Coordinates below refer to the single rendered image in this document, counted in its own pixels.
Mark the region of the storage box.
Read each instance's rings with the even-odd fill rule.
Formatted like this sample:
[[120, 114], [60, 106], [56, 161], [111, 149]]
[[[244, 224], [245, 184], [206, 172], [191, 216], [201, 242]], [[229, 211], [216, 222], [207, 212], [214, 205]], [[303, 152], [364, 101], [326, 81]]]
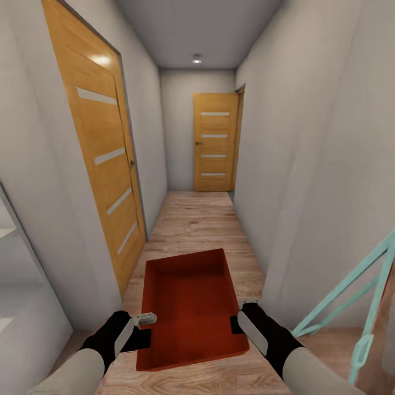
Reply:
[[160, 371], [241, 356], [247, 335], [233, 334], [239, 303], [223, 249], [146, 262], [141, 314], [153, 312], [151, 345], [138, 349], [136, 371]]

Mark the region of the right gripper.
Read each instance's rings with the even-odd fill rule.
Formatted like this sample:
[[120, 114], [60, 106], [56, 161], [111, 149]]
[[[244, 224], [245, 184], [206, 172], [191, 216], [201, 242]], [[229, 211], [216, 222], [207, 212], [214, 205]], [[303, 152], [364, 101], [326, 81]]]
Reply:
[[244, 331], [238, 324], [238, 316], [230, 316], [230, 326], [232, 326], [233, 334], [244, 334]]

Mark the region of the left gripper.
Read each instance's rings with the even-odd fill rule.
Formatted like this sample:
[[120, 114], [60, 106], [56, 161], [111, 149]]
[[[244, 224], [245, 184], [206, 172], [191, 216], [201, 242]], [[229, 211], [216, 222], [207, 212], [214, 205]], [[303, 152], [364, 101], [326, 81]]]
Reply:
[[128, 347], [123, 347], [122, 351], [120, 353], [124, 352], [129, 352], [129, 351], [136, 351], [138, 349], [142, 348], [149, 348], [151, 345], [151, 329], [145, 329], [145, 330], [140, 330], [139, 328], [136, 328], [136, 338], [134, 342], [128, 346]]

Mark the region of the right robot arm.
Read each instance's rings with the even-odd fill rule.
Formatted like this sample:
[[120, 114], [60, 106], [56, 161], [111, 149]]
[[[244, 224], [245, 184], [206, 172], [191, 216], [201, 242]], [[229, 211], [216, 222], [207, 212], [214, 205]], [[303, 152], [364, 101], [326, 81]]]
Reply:
[[233, 334], [246, 334], [293, 395], [367, 395], [320, 361], [291, 334], [266, 316], [261, 300], [238, 300], [230, 316]]

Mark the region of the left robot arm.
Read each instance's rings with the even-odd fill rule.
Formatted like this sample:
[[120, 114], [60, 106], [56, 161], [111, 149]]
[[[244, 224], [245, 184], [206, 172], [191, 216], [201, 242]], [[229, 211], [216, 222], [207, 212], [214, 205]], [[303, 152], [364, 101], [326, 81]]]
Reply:
[[94, 395], [108, 367], [120, 353], [149, 348], [151, 329], [141, 325], [155, 323], [153, 312], [129, 317], [115, 313], [62, 367], [25, 395]]

